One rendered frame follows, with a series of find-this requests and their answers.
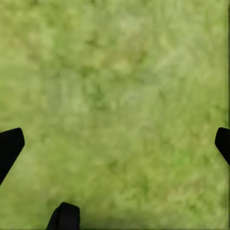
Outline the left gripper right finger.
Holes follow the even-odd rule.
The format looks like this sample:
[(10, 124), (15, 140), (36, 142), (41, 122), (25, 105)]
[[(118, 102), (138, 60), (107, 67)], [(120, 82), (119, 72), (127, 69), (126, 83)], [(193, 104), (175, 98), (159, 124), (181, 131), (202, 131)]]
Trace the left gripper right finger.
[(215, 145), (230, 166), (230, 129), (218, 128)]

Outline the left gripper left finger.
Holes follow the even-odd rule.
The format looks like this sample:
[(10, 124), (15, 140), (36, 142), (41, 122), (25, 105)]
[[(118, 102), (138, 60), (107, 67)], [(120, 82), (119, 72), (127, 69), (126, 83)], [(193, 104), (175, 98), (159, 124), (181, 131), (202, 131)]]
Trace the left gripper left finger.
[(0, 133), (0, 185), (24, 146), (20, 127)]

